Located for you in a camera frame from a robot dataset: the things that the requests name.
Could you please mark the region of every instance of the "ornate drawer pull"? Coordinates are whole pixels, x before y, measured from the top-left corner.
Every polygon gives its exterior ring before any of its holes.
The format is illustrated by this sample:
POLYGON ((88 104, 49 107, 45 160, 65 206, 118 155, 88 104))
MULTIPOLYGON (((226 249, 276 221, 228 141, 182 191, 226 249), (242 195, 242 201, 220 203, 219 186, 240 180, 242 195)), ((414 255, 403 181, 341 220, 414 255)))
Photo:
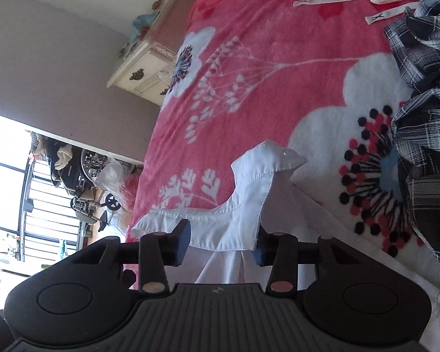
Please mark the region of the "ornate drawer pull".
POLYGON ((132 76, 129 78, 131 81, 139 81, 143 78, 143 69, 140 69, 136 72, 132 73, 132 76))

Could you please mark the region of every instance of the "floral blanket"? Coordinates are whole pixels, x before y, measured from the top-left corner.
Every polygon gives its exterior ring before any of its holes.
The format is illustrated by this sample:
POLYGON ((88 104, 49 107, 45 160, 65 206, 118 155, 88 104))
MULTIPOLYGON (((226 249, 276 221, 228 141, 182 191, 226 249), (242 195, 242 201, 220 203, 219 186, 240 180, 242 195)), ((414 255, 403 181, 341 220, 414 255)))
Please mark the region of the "floral blanket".
POLYGON ((411 91, 383 32, 390 21, 365 22, 388 6, 294 1, 195 3, 132 225, 154 207, 225 202, 235 187, 230 164, 272 139, 308 159, 294 175, 304 193, 440 287, 440 266, 408 226, 397 180, 390 123, 411 91))

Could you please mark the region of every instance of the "black and white plaid fabric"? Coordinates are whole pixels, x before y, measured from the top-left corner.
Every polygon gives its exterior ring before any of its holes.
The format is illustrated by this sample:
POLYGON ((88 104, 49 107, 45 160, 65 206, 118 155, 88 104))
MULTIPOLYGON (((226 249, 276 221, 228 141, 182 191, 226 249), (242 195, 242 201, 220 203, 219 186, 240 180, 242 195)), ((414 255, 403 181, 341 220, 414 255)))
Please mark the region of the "black and white plaid fabric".
POLYGON ((414 230, 440 262, 440 0, 421 0, 385 32, 403 81, 415 90, 391 125, 401 190, 414 230))

